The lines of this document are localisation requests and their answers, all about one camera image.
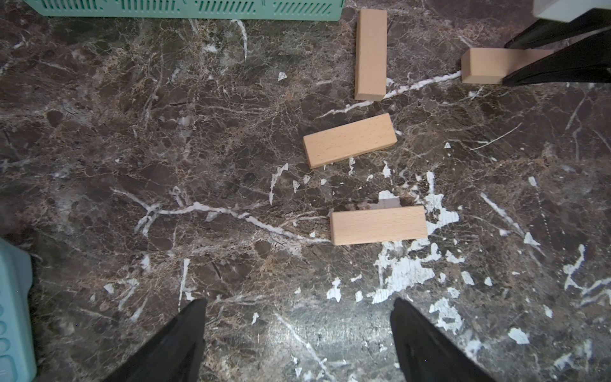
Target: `mint green plastic basket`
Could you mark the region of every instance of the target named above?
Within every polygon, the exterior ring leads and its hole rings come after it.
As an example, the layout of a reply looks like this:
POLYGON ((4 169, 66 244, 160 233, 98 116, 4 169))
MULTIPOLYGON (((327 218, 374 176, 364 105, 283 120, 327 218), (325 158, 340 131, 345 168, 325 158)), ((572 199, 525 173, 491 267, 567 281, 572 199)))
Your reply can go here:
POLYGON ((43 16, 337 21, 343 0, 25 0, 43 16))

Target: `wooden block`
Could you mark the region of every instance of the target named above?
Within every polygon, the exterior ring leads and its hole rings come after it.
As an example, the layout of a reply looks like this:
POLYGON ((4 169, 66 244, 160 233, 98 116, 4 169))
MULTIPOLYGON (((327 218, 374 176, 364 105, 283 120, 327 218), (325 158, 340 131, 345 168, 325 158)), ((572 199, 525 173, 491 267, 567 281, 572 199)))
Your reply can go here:
POLYGON ((386 95, 385 10, 361 9, 356 24, 354 99, 381 101, 386 95))
POLYGON ((424 207, 421 205, 331 213, 331 241, 334 245, 422 239, 427 236, 424 207))
POLYGON ((500 84, 503 77, 554 51, 543 49, 471 48, 461 59, 466 84, 500 84))
POLYGON ((395 143, 397 137, 388 113, 304 136, 311 169, 395 143))

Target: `basket vent slot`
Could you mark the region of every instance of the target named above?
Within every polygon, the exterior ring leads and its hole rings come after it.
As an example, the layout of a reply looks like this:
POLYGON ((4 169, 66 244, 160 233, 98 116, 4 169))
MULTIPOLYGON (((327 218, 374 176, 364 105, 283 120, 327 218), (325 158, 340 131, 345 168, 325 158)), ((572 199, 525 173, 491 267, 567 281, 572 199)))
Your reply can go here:
POLYGON ((126 11, 173 12, 176 0, 121 0, 121 9, 126 11))
POLYGON ((45 9, 53 10, 97 10, 95 0, 40 0, 45 9))
POLYGON ((274 13, 283 15, 323 15, 331 8, 331 3, 319 2, 275 2, 274 13))
POLYGON ((199 2, 199 11, 206 13, 255 13, 254 5, 254 1, 202 0, 199 2))

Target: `dark brown marble surface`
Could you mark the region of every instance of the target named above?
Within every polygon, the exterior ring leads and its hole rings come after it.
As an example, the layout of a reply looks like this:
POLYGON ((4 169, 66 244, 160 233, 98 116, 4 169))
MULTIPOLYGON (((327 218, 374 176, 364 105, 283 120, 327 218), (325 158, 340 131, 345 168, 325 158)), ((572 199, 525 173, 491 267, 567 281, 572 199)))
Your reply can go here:
POLYGON ((210 302, 205 381, 401 381, 397 296, 499 381, 608 379, 610 87, 443 77, 527 27, 530 1, 345 6, 337 23, 245 21, 245 58, 228 20, 1 4, 0 234, 33 253, 38 381, 100 380, 189 296, 210 302), (352 108, 360 7, 389 11, 397 94, 352 108), (383 112, 397 145, 309 170, 304 134, 383 112), (431 244, 324 242, 330 210, 385 190, 444 195, 431 244))

